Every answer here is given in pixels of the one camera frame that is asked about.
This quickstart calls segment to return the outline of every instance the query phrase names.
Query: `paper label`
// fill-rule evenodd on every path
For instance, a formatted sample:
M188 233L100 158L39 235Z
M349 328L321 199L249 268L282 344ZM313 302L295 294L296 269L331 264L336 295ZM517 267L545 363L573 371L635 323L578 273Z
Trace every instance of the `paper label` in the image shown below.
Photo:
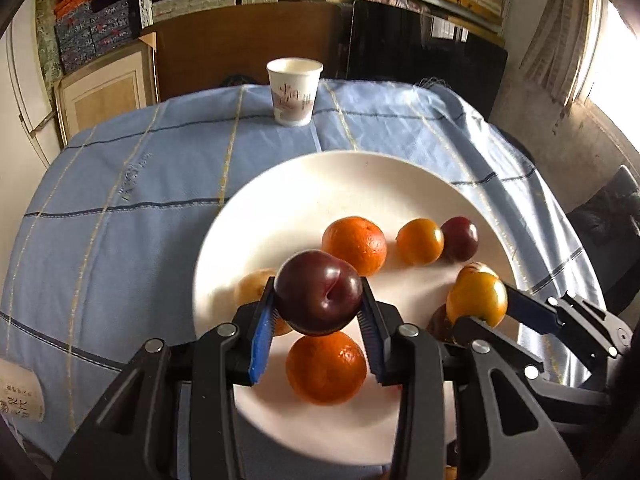
M0 412L42 422L44 396L35 373L0 359Z

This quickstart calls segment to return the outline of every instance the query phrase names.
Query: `plum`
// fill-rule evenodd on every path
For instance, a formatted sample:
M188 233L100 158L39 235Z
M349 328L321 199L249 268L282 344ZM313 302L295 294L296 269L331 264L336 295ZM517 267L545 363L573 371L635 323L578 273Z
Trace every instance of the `plum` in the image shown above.
M447 306L443 305L439 307L431 316L431 320L427 325L427 332L429 332L438 341L444 343L453 343L453 325L447 317Z
M463 216L450 218L440 228L444 234L442 254L454 262L470 260L478 250L478 229Z
M275 307L301 334L319 336L345 327L357 314L362 282L347 262L319 250L284 262L274 284Z

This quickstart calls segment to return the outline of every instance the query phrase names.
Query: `mandarin orange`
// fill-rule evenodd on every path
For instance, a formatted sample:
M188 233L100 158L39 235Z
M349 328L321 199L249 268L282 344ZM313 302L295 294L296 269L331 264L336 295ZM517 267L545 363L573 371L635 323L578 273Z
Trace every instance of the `mandarin orange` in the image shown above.
M322 250L351 264L360 276L378 272L386 259L386 239L380 228L360 216L347 216L322 234Z
M444 248L444 235L438 224L428 218L416 218L406 223L396 237L398 253L409 265L429 265Z
M260 269L247 274L238 282L234 289L234 301L236 306L242 306L254 301L260 301L264 287L271 276L276 275L275 269ZM274 336L285 335L293 329L281 317L276 318Z
M362 350L344 332L302 336L289 350L285 368L293 391L321 406L351 399L367 376Z

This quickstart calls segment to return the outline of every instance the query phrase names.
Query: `black panel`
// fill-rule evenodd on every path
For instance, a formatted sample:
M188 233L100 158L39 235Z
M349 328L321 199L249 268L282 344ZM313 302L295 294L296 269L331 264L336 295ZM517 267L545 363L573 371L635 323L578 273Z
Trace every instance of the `black panel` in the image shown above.
M453 39L431 36L431 16L385 4L358 0L348 79L392 80L417 84L423 78L443 79L485 118L494 106L507 51L475 36Z

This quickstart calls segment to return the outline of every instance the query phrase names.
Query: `fabric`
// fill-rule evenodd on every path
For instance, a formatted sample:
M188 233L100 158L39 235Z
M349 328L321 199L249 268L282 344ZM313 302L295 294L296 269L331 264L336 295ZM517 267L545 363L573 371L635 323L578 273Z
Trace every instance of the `fabric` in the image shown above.
M562 106L574 99L589 25L589 0L548 0L520 64Z
M450 89L323 80L312 121L300 128L274 122L268 87L199 92L78 133L44 176L0 304L0 352L36 372L46 400L44 421L14 420L17 429L57 458L147 339L195 338L194 263L226 200L284 160L354 149L399 156L451 183L501 237L519 288L540 298L570 288L603 304L591 264L536 168ZM558 341L524 329L520 341L545 357L556 380L584 379ZM249 480L380 472L326 470L265 442L241 424Z

